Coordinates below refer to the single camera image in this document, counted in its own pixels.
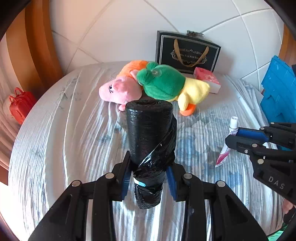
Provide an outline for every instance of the yellow plush duck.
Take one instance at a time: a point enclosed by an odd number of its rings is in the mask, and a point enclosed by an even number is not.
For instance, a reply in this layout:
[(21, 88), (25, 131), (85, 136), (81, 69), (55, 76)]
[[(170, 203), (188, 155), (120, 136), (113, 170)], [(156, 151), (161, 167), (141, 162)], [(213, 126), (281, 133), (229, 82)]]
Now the yellow plush duck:
[(210, 92), (208, 83), (187, 78), (175, 68), (155, 62), (149, 62), (136, 78), (148, 96), (170, 102), (177, 100), (182, 115), (192, 114)]

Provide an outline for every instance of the toothpaste tube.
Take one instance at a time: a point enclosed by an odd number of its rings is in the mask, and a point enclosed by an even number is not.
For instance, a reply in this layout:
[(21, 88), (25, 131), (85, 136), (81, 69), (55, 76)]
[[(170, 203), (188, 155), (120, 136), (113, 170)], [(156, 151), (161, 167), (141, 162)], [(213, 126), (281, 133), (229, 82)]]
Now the toothpaste tube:
[[(231, 117), (230, 125), (229, 125), (229, 135), (235, 136), (237, 134), (237, 131), (239, 129), (238, 128), (238, 121), (239, 121), (239, 119), (236, 116)], [(222, 165), (226, 161), (226, 158), (227, 158), (230, 150), (231, 149), (226, 145), (226, 143), (224, 141), (224, 146), (222, 148), (222, 151), (220, 152), (220, 155), (218, 157), (215, 167)]]

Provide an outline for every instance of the red toy suitcase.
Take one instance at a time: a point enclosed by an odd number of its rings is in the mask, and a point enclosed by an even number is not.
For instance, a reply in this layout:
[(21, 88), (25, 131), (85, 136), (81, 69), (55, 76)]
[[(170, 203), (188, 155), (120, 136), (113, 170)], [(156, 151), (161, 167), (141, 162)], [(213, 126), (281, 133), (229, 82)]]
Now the red toy suitcase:
[(15, 97), (9, 96), (9, 110), (19, 124), (22, 124), (37, 100), (31, 92), (23, 92), (20, 88), (15, 88)]

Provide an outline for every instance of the white tube cap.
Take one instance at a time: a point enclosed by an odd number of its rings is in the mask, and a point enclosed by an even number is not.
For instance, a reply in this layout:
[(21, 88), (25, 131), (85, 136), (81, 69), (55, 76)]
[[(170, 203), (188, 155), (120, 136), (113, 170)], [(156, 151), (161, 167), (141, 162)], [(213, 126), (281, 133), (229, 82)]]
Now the white tube cap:
[(231, 129), (237, 129), (238, 122), (239, 122), (239, 119), (236, 116), (232, 116), (231, 119), (230, 119), (230, 125), (229, 125), (229, 127)]

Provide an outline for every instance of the metal clasp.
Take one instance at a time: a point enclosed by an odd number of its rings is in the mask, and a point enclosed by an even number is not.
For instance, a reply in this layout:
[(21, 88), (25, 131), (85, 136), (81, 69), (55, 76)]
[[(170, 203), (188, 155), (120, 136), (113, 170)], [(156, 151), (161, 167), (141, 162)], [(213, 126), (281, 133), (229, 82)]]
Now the metal clasp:
[(187, 30), (186, 35), (191, 36), (191, 37), (196, 37), (196, 38), (198, 38), (198, 37), (203, 38), (203, 37), (205, 36), (205, 35), (202, 34), (202, 33), (197, 33), (197, 32), (190, 31), (190, 30)]

